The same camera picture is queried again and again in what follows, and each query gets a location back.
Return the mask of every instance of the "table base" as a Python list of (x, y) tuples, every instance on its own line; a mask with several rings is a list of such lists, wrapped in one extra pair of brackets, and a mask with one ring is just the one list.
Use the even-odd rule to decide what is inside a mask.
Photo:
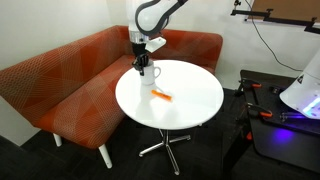
[(150, 151), (153, 151), (155, 149), (158, 149), (162, 146), (166, 146), (166, 149), (168, 151), (168, 154), (169, 154), (169, 157), (170, 157), (170, 160), (172, 162), (172, 165), (173, 165), (173, 168), (174, 168), (174, 173), (176, 175), (179, 175), (180, 174), (180, 170), (179, 170), (179, 167), (178, 167), (178, 164), (173, 156), (173, 153), (171, 151), (171, 148), (169, 146), (169, 143), (174, 143), (174, 142), (177, 142), (177, 141), (182, 141), (182, 140), (190, 140), (191, 139), (191, 136), (190, 135), (186, 135), (186, 136), (181, 136), (181, 137), (178, 137), (178, 138), (175, 138), (175, 139), (172, 139), (172, 140), (169, 140), (169, 131), (168, 130), (164, 130), (164, 134), (162, 134), (162, 131), (159, 129), (160, 131), (160, 134), (161, 136), (163, 137), (163, 141), (159, 144), (156, 144), (154, 146), (151, 146), (143, 151), (141, 151), (139, 153), (139, 156), (140, 157), (143, 157), (144, 154), (150, 152)]

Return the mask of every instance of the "black cable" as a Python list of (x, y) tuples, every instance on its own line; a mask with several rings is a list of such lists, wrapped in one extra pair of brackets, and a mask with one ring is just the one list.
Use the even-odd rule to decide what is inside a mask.
[[(245, 0), (245, 1), (246, 1), (246, 3), (248, 4), (248, 6), (250, 7), (250, 11), (252, 11), (251, 5), (248, 3), (247, 0)], [(268, 45), (268, 44), (264, 41), (264, 39), (262, 38), (262, 36), (261, 36), (261, 34), (260, 34), (260, 32), (259, 32), (256, 24), (254, 23), (253, 16), (251, 16), (251, 20), (252, 20), (252, 24), (253, 24), (254, 28), (256, 29), (256, 31), (257, 31), (260, 39), (261, 39), (262, 42), (267, 46), (267, 48), (271, 51), (271, 53), (273, 54), (274, 58), (276, 59), (276, 61), (277, 61), (279, 64), (281, 64), (282, 66), (287, 67), (287, 68), (289, 68), (289, 69), (291, 69), (291, 70), (294, 70), (294, 71), (303, 71), (303, 70), (300, 70), (300, 69), (294, 69), (294, 68), (292, 68), (292, 67), (290, 67), (290, 66), (288, 66), (288, 65), (285, 65), (285, 64), (281, 63), (281, 62), (278, 60), (276, 54), (273, 52), (273, 50), (269, 47), (269, 45)]]

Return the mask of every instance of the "sofa leg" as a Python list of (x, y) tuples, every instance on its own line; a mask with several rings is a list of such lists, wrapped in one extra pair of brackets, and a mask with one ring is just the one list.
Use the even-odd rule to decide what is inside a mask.
[(54, 140), (56, 141), (56, 145), (59, 147), (62, 145), (61, 137), (57, 134), (53, 133)]
[(110, 159), (110, 156), (109, 156), (109, 153), (108, 153), (106, 145), (100, 146), (99, 150), (100, 150), (100, 153), (101, 153), (101, 155), (103, 157), (103, 160), (106, 163), (107, 167), (109, 169), (112, 168), (112, 162), (111, 162), (111, 159)]

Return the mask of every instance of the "dark floor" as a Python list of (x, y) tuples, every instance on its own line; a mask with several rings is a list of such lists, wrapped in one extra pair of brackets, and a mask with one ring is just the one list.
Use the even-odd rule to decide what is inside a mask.
[[(234, 98), (225, 91), (223, 111), (201, 127), (173, 131), (173, 136), (190, 134), (190, 141), (172, 144), (180, 167), (176, 176), (164, 148), (139, 157), (141, 150), (159, 143), (157, 129), (139, 125), (126, 118), (107, 142), (113, 167), (107, 169), (98, 150), (90, 150), (64, 141), (56, 147), (52, 134), (40, 131), (19, 148), (0, 136), (0, 179), (221, 179), (223, 154), (230, 145), (235, 118), (243, 97)], [(258, 156), (252, 147), (231, 172), (232, 179), (320, 179), (310, 172)]]

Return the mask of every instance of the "red sofa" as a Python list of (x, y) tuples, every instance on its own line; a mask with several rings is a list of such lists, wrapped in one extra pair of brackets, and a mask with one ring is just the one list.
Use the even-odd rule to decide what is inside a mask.
[[(176, 59), (214, 74), (222, 37), (163, 30), (167, 44), (153, 59)], [(124, 117), (115, 87), (134, 60), (127, 26), (113, 26), (0, 71), (0, 95), (34, 127), (88, 148), (105, 143)]]

